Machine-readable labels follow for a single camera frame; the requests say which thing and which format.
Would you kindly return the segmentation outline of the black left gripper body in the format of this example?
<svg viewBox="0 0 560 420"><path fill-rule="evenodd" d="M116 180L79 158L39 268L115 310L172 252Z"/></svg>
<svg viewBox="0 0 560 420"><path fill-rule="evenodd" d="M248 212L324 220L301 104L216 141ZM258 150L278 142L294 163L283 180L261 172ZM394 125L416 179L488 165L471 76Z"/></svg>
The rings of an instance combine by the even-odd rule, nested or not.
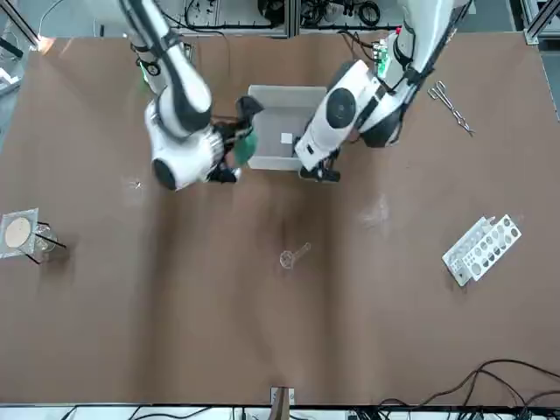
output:
<svg viewBox="0 0 560 420"><path fill-rule="evenodd" d="M302 166L299 169L299 177L315 182L339 182L340 172L333 168L333 161L331 159L325 159L310 171Z"/></svg>

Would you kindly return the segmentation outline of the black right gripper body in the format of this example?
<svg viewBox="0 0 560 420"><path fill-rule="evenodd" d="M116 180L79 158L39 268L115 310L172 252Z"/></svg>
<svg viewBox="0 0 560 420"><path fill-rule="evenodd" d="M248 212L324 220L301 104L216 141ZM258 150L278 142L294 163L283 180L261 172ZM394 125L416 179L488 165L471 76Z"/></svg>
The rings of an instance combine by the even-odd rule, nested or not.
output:
<svg viewBox="0 0 560 420"><path fill-rule="evenodd" d="M244 162L241 157L237 157L235 146L244 136L244 125L242 123L218 123L217 132L220 135L223 145L220 166L228 168L243 167Z"/></svg>

